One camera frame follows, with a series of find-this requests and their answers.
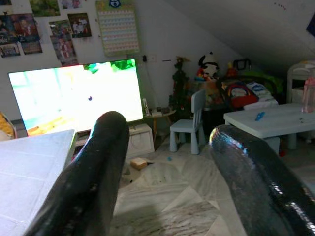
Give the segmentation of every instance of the floor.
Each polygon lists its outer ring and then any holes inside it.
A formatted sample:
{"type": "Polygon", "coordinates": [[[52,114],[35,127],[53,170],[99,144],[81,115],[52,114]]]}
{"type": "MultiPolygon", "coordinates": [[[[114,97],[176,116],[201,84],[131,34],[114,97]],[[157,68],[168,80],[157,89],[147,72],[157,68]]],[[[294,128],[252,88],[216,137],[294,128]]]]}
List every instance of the floor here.
{"type": "MultiPolygon", "coordinates": [[[[172,153],[167,138],[141,157],[152,164],[141,171],[126,166],[111,236],[246,235],[207,147],[191,155],[186,143],[172,153]]],[[[315,192],[315,143],[299,140],[282,160],[315,192]]]]}

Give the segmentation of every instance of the wall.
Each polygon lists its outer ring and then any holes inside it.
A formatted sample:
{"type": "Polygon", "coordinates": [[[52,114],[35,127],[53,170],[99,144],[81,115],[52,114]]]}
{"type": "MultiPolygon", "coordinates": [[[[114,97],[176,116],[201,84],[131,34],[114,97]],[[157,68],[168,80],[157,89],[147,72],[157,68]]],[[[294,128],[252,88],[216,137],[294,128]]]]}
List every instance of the wall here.
{"type": "Polygon", "coordinates": [[[262,69],[284,76],[315,58],[314,0],[164,0],[262,69]]]}
{"type": "MultiPolygon", "coordinates": [[[[20,119],[21,117],[7,73],[61,65],[49,38],[51,31],[48,22],[67,19],[67,13],[87,12],[92,37],[73,39],[79,63],[126,58],[105,57],[101,40],[98,37],[95,0],[82,0],[82,3],[83,8],[81,9],[61,9],[61,16],[35,19],[42,35],[42,54],[23,55],[21,52],[21,56],[0,58],[0,111],[7,114],[10,119],[20,119]]],[[[13,6],[9,9],[13,14],[32,12],[30,4],[26,0],[12,0],[12,4],[13,6]]],[[[241,57],[162,0],[136,0],[135,5],[142,44],[142,53],[135,56],[140,58],[140,55],[147,54],[155,55],[157,58],[156,62],[139,64],[140,89],[142,96],[148,99],[150,106],[168,105],[168,96],[172,93],[172,75],[175,72],[173,64],[176,56],[185,56],[191,60],[184,67],[190,77],[193,77],[198,69],[199,58],[210,51],[215,53],[223,71],[226,70],[228,61],[241,57]]]]}

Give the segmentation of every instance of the small table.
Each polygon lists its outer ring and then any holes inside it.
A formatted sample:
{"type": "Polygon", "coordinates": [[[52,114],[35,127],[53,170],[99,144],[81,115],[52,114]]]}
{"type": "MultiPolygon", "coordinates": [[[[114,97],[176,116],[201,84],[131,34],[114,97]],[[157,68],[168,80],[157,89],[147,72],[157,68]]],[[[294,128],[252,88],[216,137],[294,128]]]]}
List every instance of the small table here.
{"type": "Polygon", "coordinates": [[[315,113],[302,113],[302,105],[296,103],[224,114],[225,124],[232,124],[256,137],[265,139],[288,136],[288,148],[296,149],[296,133],[315,130],[315,113]],[[265,112],[255,121],[257,114],[265,112]]]}
{"type": "Polygon", "coordinates": [[[0,232],[20,236],[71,162],[75,131],[0,142],[0,232]]]}
{"type": "Polygon", "coordinates": [[[174,114],[175,112],[176,112],[176,110],[173,110],[173,111],[170,111],[169,113],[164,113],[164,114],[162,114],[162,116],[159,116],[159,117],[145,116],[145,118],[153,119],[153,142],[154,142],[154,144],[155,144],[156,137],[157,137],[157,132],[158,132],[157,119],[159,119],[159,118],[166,118],[168,123],[169,123],[169,125],[171,126],[172,125],[172,121],[169,118],[169,116],[174,114]]]}

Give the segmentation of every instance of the tv screen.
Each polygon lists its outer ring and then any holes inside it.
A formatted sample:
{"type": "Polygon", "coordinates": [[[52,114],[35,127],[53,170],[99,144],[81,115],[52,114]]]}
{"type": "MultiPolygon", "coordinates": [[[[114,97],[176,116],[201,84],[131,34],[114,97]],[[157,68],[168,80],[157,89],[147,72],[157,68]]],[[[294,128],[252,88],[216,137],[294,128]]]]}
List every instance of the tv screen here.
{"type": "Polygon", "coordinates": [[[143,118],[134,59],[9,73],[29,136],[90,130],[108,111],[143,118]]]}

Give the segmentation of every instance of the panda plush toy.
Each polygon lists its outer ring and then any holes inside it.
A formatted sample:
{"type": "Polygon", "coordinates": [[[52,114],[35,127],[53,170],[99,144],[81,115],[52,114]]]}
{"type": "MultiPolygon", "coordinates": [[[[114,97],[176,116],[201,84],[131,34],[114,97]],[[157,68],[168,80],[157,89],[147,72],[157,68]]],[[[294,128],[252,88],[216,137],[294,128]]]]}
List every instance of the panda plush toy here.
{"type": "Polygon", "coordinates": [[[199,66],[196,80],[212,81],[219,78],[219,66],[212,52],[200,58],[199,66]]]}

